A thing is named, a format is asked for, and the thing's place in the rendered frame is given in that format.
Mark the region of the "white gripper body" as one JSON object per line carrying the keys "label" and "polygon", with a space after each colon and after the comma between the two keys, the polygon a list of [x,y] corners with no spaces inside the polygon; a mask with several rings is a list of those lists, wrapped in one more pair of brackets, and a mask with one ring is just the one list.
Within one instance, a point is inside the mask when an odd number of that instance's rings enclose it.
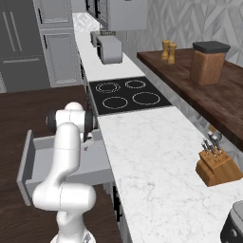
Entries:
{"label": "white gripper body", "polygon": [[91,133],[81,133],[81,148],[85,151],[88,149],[89,146],[95,143],[93,135]]}

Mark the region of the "grey open drawer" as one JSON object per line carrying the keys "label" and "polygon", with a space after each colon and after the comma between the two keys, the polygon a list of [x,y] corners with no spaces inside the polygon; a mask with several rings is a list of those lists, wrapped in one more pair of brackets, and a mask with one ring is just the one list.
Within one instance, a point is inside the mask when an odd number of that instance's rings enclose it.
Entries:
{"label": "grey open drawer", "polygon": [[[81,151],[80,168],[66,178],[69,183],[98,185],[114,180],[108,156],[99,129],[92,132],[94,143]],[[32,193],[48,175],[53,159],[54,137],[35,138],[28,130],[18,176],[20,193],[27,206],[32,204]]]}

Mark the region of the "black hob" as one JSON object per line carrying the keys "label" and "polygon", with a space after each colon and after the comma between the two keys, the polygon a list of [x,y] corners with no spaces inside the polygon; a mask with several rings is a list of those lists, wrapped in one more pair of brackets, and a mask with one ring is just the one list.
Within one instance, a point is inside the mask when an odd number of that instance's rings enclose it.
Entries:
{"label": "black hob", "polygon": [[91,82],[89,90],[99,116],[171,106],[145,76]]}

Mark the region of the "grey base cupboards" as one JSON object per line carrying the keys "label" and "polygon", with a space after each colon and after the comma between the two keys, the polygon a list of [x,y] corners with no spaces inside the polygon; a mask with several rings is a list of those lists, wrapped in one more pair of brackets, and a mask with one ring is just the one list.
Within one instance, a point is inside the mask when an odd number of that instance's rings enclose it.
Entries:
{"label": "grey base cupboards", "polygon": [[[91,111],[93,114],[95,114],[95,108],[91,101],[91,96],[88,88],[88,81],[85,76],[84,66],[81,60],[80,60],[80,66],[81,66],[82,80],[84,82],[84,90],[87,97],[86,109],[88,111]],[[119,193],[116,187],[115,180],[105,183],[103,185],[103,189],[108,195],[111,196],[111,204],[113,206],[114,216],[116,217],[122,243],[131,243],[130,233],[127,227],[125,216],[123,215],[122,204],[119,198]]]}

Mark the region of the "grey tall cupboards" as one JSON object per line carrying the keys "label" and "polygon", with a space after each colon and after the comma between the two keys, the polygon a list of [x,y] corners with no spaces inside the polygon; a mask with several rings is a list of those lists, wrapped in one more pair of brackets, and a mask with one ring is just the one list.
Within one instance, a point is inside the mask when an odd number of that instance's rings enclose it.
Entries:
{"label": "grey tall cupboards", "polygon": [[70,0],[33,0],[51,87],[82,84]]}

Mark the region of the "grey toaster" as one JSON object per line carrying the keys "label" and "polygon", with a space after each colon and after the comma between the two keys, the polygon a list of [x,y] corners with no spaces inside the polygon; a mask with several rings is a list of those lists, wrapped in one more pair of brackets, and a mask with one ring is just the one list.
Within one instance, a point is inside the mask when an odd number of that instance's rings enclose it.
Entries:
{"label": "grey toaster", "polygon": [[115,36],[98,36],[97,53],[104,65],[122,62],[122,42]]}

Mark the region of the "small grey appliance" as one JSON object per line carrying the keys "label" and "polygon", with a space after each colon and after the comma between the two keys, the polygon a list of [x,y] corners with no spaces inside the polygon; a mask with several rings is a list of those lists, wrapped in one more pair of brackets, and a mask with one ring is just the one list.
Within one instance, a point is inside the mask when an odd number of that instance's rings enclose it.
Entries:
{"label": "small grey appliance", "polygon": [[97,38],[101,35],[101,32],[99,30],[91,31],[90,32],[90,42],[93,47],[97,46]]}

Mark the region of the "grey fridge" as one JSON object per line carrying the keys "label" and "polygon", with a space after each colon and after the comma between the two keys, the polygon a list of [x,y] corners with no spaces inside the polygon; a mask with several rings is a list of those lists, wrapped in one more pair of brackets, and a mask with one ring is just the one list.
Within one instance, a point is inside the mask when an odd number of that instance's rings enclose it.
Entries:
{"label": "grey fridge", "polygon": [[50,88],[32,0],[0,0],[0,82],[8,93]]}

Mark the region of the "wooden shaker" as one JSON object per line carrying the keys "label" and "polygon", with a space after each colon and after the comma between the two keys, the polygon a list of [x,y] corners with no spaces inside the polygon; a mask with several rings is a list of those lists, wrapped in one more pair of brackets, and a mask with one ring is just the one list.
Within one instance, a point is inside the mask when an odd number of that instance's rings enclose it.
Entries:
{"label": "wooden shaker", "polygon": [[167,63],[169,65],[173,65],[175,63],[175,52],[177,49],[177,44],[176,43],[170,43],[169,44],[169,52],[168,52],[168,59]]}
{"label": "wooden shaker", "polygon": [[169,45],[170,45],[170,40],[163,40],[162,42],[162,53],[161,53],[161,59],[163,61],[168,60],[168,56],[169,56]]}

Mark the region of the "wooden knife block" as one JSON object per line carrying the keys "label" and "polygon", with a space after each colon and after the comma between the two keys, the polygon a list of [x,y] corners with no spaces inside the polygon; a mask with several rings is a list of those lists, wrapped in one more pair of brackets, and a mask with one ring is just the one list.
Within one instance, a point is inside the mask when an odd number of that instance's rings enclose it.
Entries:
{"label": "wooden knife block", "polygon": [[208,138],[203,139],[201,146],[203,150],[199,153],[196,172],[208,187],[243,178],[243,173],[232,157],[221,148],[212,131],[208,132]]}

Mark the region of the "brown jar with black lid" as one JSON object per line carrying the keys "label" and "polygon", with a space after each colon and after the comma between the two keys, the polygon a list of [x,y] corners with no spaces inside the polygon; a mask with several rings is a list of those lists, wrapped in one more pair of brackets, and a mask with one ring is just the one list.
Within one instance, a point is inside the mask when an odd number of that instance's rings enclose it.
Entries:
{"label": "brown jar with black lid", "polygon": [[218,41],[193,43],[190,80],[198,85],[218,84],[230,48]]}

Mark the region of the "grey and black appliance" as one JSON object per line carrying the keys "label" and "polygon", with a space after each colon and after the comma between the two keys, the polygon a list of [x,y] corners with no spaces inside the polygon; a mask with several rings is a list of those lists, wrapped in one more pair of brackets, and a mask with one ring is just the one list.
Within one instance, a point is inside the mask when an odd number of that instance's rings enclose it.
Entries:
{"label": "grey and black appliance", "polygon": [[221,243],[243,243],[243,200],[233,204],[220,233]]}

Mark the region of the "grey wall cupboards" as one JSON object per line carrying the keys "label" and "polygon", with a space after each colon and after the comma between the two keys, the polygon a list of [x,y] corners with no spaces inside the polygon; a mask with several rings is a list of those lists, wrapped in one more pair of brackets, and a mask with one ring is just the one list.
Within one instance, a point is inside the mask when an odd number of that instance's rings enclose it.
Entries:
{"label": "grey wall cupboards", "polygon": [[85,0],[85,7],[107,30],[146,29],[148,0]]}

